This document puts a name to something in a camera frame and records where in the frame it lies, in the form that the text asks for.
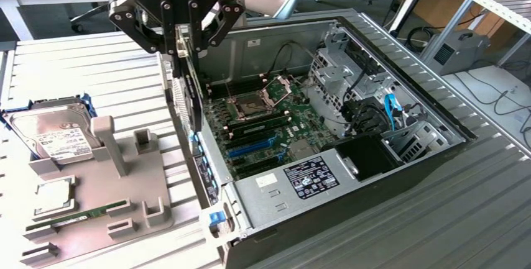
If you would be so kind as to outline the aluminium frame shelf table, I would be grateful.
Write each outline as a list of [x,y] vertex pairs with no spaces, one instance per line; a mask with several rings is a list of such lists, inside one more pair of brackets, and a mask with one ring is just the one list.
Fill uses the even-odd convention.
[[[459,30],[457,23],[474,5],[516,27],[523,37],[500,58],[487,58],[486,49],[468,70],[444,76],[429,70],[449,92],[487,118],[531,158],[531,74],[527,78],[512,74],[516,62],[510,60],[524,45],[531,47],[531,0],[464,0],[423,57],[425,60],[433,57],[448,34]],[[528,55],[522,63],[527,69],[531,68],[531,49]]]

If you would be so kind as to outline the silver chipset heatsink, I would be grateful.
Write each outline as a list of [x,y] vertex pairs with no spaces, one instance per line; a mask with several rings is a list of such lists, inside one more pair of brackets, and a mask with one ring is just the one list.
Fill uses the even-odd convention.
[[296,140],[289,145],[289,154],[295,160],[300,160],[317,153],[317,149],[308,143],[305,139]]

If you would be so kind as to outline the open black PC case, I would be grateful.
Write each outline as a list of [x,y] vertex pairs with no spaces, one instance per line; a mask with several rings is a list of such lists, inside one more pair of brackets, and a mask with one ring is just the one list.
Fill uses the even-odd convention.
[[[427,121],[451,145],[405,163],[383,139],[384,132],[364,132],[345,137],[332,133],[333,141],[317,153],[335,149],[340,157],[348,157],[361,186],[316,209],[257,232],[243,230],[237,223],[241,212],[231,201],[231,191],[227,189],[227,185],[237,180],[228,172],[213,139],[204,115],[204,103],[211,96],[211,89],[224,86],[223,74],[228,84],[271,80],[279,75],[292,76],[307,89],[315,53],[331,25],[347,29],[392,76],[391,92],[383,101],[392,125],[389,131]],[[207,246],[220,258],[223,269],[251,269],[320,232],[393,199],[411,190],[475,139],[475,134],[427,91],[427,83],[439,83],[440,80],[415,54],[365,16],[359,16],[355,20],[336,16],[236,28],[229,31],[221,46],[203,53],[196,75],[203,94],[203,128],[195,133],[192,142],[188,140],[188,125],[183,124],[176,102],[172,115],[181,125],[188,143],[184,155],[199,195],[199,226]],[[204,156],[199,156],[199,144]],[[212,188],[207,167],[211,168],[217,190]],[[209,227],[208,214],[216,211],[225,213],[227,220]]]

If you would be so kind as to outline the grey parts rack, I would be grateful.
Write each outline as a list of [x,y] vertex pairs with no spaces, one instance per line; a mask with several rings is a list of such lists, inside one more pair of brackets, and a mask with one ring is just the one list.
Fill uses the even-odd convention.
[[[33,215],[23,226],[28,246],[19,261],[43,268],[108,246],[159,232],[173,225],[169,193],[165,185],[164,161],[157,135],[148,129],[116,139],[111,116],[91,119],[91,133],[101,147],[91,150],[87,160],[60,166],[51,158],[29,162],[37,175],[48,181],[72,179],[73,205],[57,211]],[[107,215],[60,227],[45,226],[25,231],[25,227],[60,216],[127,200]]]

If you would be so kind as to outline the Nvidia graphics card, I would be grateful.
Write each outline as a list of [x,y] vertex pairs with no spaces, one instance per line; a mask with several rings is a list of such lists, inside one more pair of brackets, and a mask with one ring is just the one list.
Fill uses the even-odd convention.
[[191,133],[201,131],[203,128],[203,94],[196,75],[199,56],[192,48],[192,34],[187,25],[176,25],[176,57],[172,58],[175,79],[175,102],[179,115],[187,130]]

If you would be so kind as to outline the long black expansion slot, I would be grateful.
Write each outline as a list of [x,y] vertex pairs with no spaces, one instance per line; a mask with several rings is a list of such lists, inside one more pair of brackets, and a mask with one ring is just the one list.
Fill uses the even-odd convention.
[[272,157],[263,158],[257,161],[251,161],[244,165],[237,166],[236,171],[256,171],[263,170],[264,168],[275,168],[280,161],[281,158],[277,155],[273,155]]
[[268,140],[269,138],[272,138],[275,136],[276,136],[276,132],[273,130],[271,130],[271,131],[264,131],[264,132],[248,135],[239,139],[228,140],[225,142],[225,149],[232,149],[232,148],[248,145],[248,144],[253,144],[255,142]]
[[284,164],[283,161],[275,161],[275,162],[260,162],[255,163],[247,167],[243,167],[241,169],[237,170],[237,179],[243,179],[248,176],[253,176],[269,169],[277,168]]

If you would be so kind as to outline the green Dell motherboard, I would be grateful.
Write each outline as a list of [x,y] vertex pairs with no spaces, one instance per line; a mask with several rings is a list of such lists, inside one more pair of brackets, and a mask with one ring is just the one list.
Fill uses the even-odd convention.
[[[276,136],[268,139],[273,140],[271,148],[265,148],[244,154],[239,157],[229,158],[227,156],[228,151],[241,148],[243,146],[232,149],[225,149],[225,142],[228,140],[241,138],[231,138],[231,135],[227,131],[227,126],[231,124],[227,123],[228,111],[225,109],[225,86],[215,86],[211,89],[211,96],[204,103],[205,120],[212,130],[213,139],[219,146],[220,154],[223,160],[225,161],[228,172],[235,180],[240,180],[236,176],[236,167],[244,165],[251,161],[257,161],[263,158],[277,155],[281,158],[284,164],[293,162],[295,159],[289,154],[289,145],[296,140],[305,139],[319,152],[321,147],[335,139],[332,132],[328,130],[324,123],[319,120],[319,114],[311,106],[309,97],[307,95],[303,83],[297,81],[297,79],[292,76],[280,76],[283,76],[289,81],[292,93],[291,95],[288,95],[285,100],[283,100],[283,102],[276,105],[276,107],[273,108],[273,113],[263,117],[284,114],[289,115],[292,119],[289,124],[287,124],[285,126],[264,130],[273,130],[276,132]],[[271,80],[261,80],[257,82],[245,81],[239,84],[228,84],[231,95],[235,96],[239,94],[260,91]]]

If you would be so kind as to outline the low metal disk bay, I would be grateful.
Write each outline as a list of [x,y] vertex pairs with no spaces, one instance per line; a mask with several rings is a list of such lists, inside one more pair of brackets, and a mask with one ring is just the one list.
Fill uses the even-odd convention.
[[409,163],[427,154],[444,150],[451,144],[445,136],[427,122],[420,121],[411,126],[381,133],[397,157]]

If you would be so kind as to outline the blue expansion slot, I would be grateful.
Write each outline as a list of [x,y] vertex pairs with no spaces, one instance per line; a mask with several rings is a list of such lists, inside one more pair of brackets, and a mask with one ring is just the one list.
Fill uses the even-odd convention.
[[255,152],[257,150],[271,148],[272,144],[273,144],[273,140],[263,140],[261,142],[256,142],[253,144],[243,146],[241,148],[228,151],[227,156],[229,158],[239,157],[239,156],[248,154],[251,152]]

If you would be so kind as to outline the CPU socket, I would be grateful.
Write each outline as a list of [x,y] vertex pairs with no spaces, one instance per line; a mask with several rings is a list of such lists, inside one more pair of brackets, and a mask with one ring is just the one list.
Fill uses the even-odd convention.
[[261,91],[255,91],[225,99],[228,111],[227,123],[249,121],[273,113],[273,106],[269,99],[264,98]]

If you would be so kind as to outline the grey power supply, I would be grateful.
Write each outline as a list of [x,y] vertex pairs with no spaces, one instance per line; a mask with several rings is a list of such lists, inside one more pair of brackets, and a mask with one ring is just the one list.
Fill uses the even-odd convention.
[[356,168],[329,149],[227,185],[241,229],[257,232],[356,190]]

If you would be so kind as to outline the metal socket cover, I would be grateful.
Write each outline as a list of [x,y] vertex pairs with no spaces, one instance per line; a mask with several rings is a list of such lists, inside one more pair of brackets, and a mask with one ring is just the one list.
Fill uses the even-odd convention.
[[283,76],[276,76],[265,87],[260,90],[260,97],[264,100],[269,108],[276,107],[279,103],[285,100],[288,95],[291,95],[291,83]]

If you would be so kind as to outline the green RAM stick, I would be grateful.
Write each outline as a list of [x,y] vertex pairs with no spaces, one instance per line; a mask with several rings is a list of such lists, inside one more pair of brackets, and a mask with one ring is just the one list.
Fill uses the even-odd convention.
[[68,224],[84,221],[87,219],[97,218],[107,215],[107,212],[115,207],[123,207],[128,203],[127,200],[117,201],[116,203],[109,203],[101,207],[89,209],[87,211],[75,212],[73,214],[60,216],[55,219],[45,219],[25,227],[25,231],[36,230],[45,226],[60,227]]
[[292,117],[289,115],[271,115],[252,121],[244,121],[227,126],[231,138],[243,137],[264,130],[275,129],[289,124]]

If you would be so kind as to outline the tall metal disk bay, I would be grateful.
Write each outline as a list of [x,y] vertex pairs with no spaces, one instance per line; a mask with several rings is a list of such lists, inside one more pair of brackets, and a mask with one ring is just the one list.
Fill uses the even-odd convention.
[[392,76],[340,25],[324,35],[308,80],[311,106],[337,137],[391,130],[383,101]]

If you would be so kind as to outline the silver CPU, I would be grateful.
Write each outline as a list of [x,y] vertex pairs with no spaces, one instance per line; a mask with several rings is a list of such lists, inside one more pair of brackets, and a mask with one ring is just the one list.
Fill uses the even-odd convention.
[[73,205],[71,197],[72,179],[48,181],[37,186],[35,192],[33,215],[57,211]]

